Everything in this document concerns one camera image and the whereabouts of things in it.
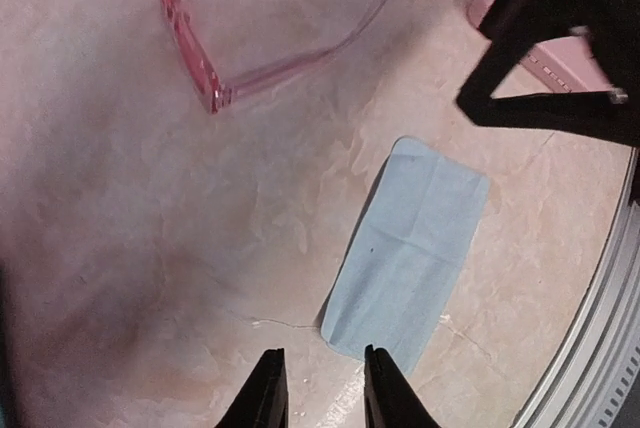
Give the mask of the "red lens pink sunglasses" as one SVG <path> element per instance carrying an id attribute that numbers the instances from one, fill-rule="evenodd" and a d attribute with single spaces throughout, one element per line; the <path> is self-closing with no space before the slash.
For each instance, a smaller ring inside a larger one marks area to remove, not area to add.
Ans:
<path id="1" fill-rule="evenodd" d="M 206 110 L 216 113 L 334 57 L 387 0 L 160 0 Z"/>

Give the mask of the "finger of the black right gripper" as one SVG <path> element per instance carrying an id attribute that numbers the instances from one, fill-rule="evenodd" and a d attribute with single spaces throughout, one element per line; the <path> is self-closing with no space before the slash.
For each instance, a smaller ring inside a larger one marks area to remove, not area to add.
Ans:
<path id="1" fill-rule="evenodd" d="M 490 44 L 456 98 L 479 126 L 639 145 L 639 0 L 474 0 Z"/>

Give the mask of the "square light blue cloth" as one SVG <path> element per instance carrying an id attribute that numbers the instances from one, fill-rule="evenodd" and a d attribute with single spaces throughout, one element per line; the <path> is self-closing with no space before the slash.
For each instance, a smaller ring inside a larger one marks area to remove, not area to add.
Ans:
<path id="1" fill-rule="evenodd" d="M 337 353 L 386 349 L 415 369 L 464 265 L 489 179 L 415 138 L 398 139 L 328 298 L 320 333 Z"/>

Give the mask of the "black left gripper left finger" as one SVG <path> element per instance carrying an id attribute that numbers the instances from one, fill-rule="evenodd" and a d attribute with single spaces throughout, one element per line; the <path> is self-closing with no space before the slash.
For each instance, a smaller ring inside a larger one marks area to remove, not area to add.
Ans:
<path id="1" fill-rule="evenodd" d="M 288 424 L 285 350 L 268 349 L 216 428 L 286 428 Z"/>

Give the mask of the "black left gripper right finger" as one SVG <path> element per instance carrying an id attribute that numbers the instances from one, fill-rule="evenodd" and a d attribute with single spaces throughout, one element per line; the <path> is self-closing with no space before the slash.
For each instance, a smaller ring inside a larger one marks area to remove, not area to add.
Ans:
<path id="1" fill-rule="evenodd" d="M 384 348 L 365 348 L 367 428 L 439 428 Z"/>

